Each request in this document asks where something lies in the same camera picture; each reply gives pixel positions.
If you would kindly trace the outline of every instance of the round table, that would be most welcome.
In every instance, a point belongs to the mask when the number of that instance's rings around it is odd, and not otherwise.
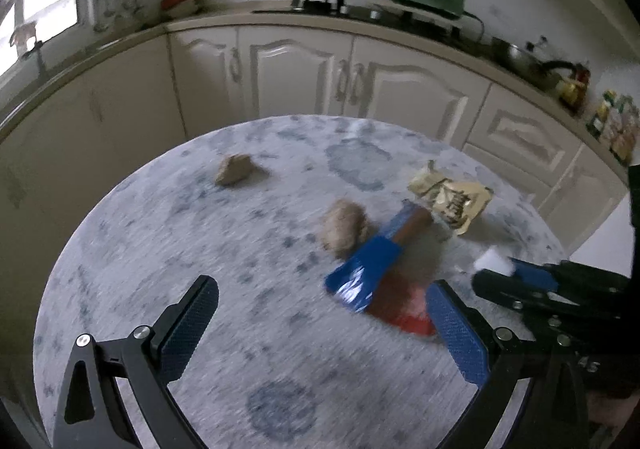
[[[214,185],[226,154],[262,167],[235,187]],[[68,354],[81,333],[98,341],[153,324],[199,274],[220,285],[213,316],[182,378],[169,385],[211,448],[436,447],[470,399],[437,339],[354,315],[322,287],[337,265],[318,241],[336,198],[385,222],[410,197],[430,159],[494,199],[468,233],[436,220],[421,236],[429,279],[447,279],[493,327],[527,336],[518,316],[476,297],[473,260],[490,245],[534,263],[563,251],[516,190],[462,152],[372,120],[283,116],[198,137],[127,177],[88,214],[60,255],[34,338],[34,381],[50,437]],[[490,447],[521,402],[520,382]],[[130,389],[123,397],[140,441],[154,447]]]

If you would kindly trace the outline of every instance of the kitchen cabinet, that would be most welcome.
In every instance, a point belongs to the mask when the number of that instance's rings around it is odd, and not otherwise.
[[[82,111],[90,112],[116,151],[124,167],[121,178],[184,142],[165,36],[107,59],[82,79],[87,92]]]
[[[535,208],[540,206],[551,191],[551,187],[543,184],[536,177],[474,145],[466,144],[462,148],[462,152],[478,160],[511,187],[518,190]]]
[[[581,144],[553,117],[497,84],[491,86],[468,141],[549,186],[566,171]]]
[[[344,114],[398,124],[460,149],[489,85],[434,56],[357,37]]]
[[[238,37],[247,118],[341,114],[350,34],[245,26]]]
[[[540,215],[568,253],[575,251],[616,208],[626,187],[586,145],[540,206]]]
[[[127,113],[119,118],[125,120]],[[56,224],[63,241],[124,177],[122,163],[98,121],[84,77],[77,77],[31,112],[1,144],[2,161],[13,180],[13,200],[20,206],[20,195],[28,196]],[[34,255],[44,248],[37,237]]]
[[[247,120],[237,29],[199,28],[169,39],[187,138]]]
[[[0,144],[0,345],[30,353],[42,292],[66,238],[7,164],[8,153]]]

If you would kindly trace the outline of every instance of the kitchen drawer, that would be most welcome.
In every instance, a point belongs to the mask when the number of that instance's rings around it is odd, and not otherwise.
[[[535,208],[540,206],[551,191],[551,187],[542,183],[536,177],[474,145],[466,144],[462,148],[462,152],[478,160],[514,189],[520,191]]]
[[[553,117],[496,84],[489,89],[468,142],[550,186],[564,174],[581,144]]]

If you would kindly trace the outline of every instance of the condiment bottle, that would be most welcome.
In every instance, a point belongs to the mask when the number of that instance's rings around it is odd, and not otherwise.
[[[584,104],[584,97],[587,95],[587,88],[589,88],[589,81],[591,80],[591,71],[589,69],[589,61],[584,61],[584,64],[578,63],[575,67],[577,70],[575,80],[582,83],[582,85],[579,86],[578,98],[574,103],[575,111],[579,112]]]
[[[636,138],[640,127],[640,115],[638,108],[633,105],[633,99],[630,96],[627,95],[625,97],[625,103],[623,129],[612,142],[610,150],[622,165],[627,166],[631,163],[631,157],[636,147]]]
[[[626,96],[620,95],[617,101],[609,108],[609,116],[600,134],[598,141],[607,149],[611,148],[613,141],[622,133],[622,112],[625,109]]]
[[[609,109],[611,109],[615,99],[616,92],[613,90],[607,90],[602,94],[600,105],[598,106],[598,109],[596,109],[596,113],[593,115],[589,124],[587,124],[587,130],[595,138],[600,137],[602,130],[604,129],[604,125],[607,122],[607,118],[609,117]]]

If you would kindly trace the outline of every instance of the wok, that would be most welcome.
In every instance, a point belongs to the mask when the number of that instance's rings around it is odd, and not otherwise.
[[[538,89],[546,92],[556,87],[562,77],[553,70],[565,68],[575,75],[575,64],[568,61],[538,60],[533,54],[497,37],[491,40],[494,61],[518,77],[530,82]]]

